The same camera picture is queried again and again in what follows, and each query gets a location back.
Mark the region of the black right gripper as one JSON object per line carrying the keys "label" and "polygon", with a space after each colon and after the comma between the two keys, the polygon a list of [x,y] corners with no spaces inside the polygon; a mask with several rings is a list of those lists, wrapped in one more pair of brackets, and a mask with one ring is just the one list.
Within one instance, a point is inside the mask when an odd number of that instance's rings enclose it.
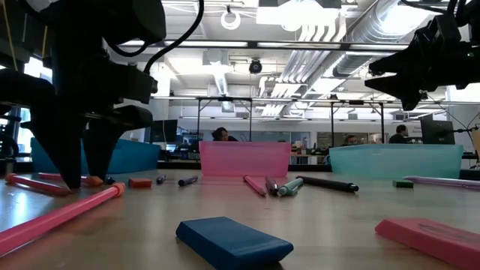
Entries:
{"label": "black right gripper", "polygon": [[[415,31],[406,49],[369,64],[369,71],[419,75],[418,57],[422,60],[421,81],[435,86],[466,88],[479,82],[479,44],[462,41],[455,17],[435,16]],[[411,80],[402,76],[383,76],[364,81],[368,88],[391,95],[401,101],[404,111],[414,110],[427,95]]]}

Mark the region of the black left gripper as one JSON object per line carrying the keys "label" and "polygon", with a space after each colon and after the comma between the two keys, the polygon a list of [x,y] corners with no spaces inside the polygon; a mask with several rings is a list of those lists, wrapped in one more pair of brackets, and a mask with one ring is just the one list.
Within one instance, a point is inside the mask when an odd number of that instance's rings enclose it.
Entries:
{"label": "black left gripper", "polygon": [[88,173],[104,182],[119,138],[147,128],[152,113],[140,106],[110,109],[124,99],[147,104],[158,81],[134,66],[111,61],[96,49],[74,52],[52,49],[53,85],[15,70],[1,71],[1,104],[29,108],[31,118],[20,124],[30,130],[70,189],[81,185],[80,112],[99,112],[83,135]]}

